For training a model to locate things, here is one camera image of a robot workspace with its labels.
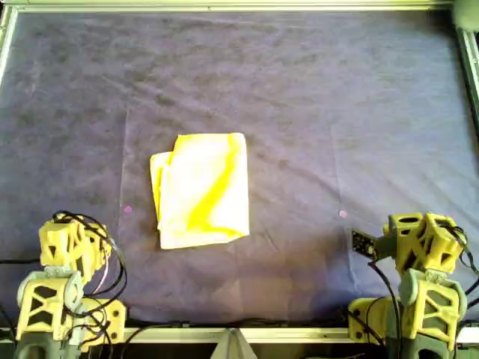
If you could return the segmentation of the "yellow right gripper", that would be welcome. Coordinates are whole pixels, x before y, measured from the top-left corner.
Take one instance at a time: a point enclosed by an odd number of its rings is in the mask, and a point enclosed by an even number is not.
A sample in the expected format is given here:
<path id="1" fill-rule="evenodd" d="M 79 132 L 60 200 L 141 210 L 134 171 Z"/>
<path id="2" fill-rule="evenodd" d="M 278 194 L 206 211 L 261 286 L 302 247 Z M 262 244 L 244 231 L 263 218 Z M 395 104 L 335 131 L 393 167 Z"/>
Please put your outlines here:
<path id="1" fill-rule="evenodd" d="M 423 269 L 425 221 L 419 213 L 390 215 L 389 233 L 396 239 L 396 269 Z"/>

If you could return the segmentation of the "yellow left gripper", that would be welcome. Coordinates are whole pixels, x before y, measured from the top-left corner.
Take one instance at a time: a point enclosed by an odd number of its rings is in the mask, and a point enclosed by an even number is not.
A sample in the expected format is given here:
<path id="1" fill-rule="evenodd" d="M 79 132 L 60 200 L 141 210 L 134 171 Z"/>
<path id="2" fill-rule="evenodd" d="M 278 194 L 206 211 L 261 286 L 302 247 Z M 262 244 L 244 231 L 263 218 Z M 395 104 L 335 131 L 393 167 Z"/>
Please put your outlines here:
<path id="1" fill-rule="evenodd" d="M 106 229 L 98 224 L 89 224 L 89 228 L 85 230 L 85 234 L 89 238 L 89 244 L 93 251 L 91 270 L 94 274 L 108 262 L 112 247 L 105 240 L 105 238 L 108 237 Z"/>

